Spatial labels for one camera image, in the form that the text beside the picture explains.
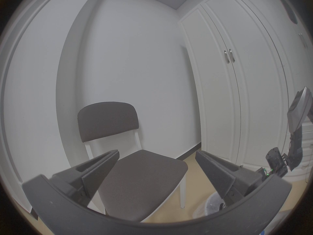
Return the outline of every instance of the beige floor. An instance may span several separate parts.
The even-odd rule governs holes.
[[[168,223],[178,222],[192,219],[192,215],[197,207],[206,200],[212,193],[215,192],[214,187],[205,176],[200,166],[195,160],[195,153],[185,159],[188,164],[186,175],[186,206],[180,208],[179,188],[166,201],[166,203],[153,214],[146,222],[149,223]],[[292,190],[280,211],[292,209],[305,190],[307,183],[305,180],[292,183]],[[53,234],[40,218],[35,220],[28,212],[18,206],[21,213],[27,220],[44,235]]]

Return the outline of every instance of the cabinet handle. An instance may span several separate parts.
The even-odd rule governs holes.
[[[233,63],[235,62],[235,59],[234,59],[234,55],[232,53],[232,50],[229,49],[229,55],[230,55],[230,59],[233,61]]]
[[[301,41],[302,41],[302,43],[304,45],[304,48],[307,48],[306,41],[304,40],[304,37],[303,37],[302,33],[299,33],[299,37],[301,38]]]
[[[227,61],[227,63],[229,63],[229,59],[228,59],[228,56],[227,56],[227,52],[224,50],[224,55],[225,55],[225,59]]]

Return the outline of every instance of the cushioned seat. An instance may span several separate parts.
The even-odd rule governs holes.
[[[99,188],[109,216],[142,221],[174,191],[185,162],[146,150],[120,159]]]

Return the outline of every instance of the chair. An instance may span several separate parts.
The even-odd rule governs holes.
[[[184,161],[141,148],[135,108],[122,102],[91,104],[78,113],[78,126],[88,156],[93,158],[89,141],[133,131],[137,152],[117,161],[99,187],[101,200],[109,216],[145,221],[180,186],[180,207],[185,207],[186,172]]]

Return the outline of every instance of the trash bin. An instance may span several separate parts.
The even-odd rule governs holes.
[[[193,219],[218,212],[222,203],[225,204],[224,200],[221,199],[216,191],[194,211]]]

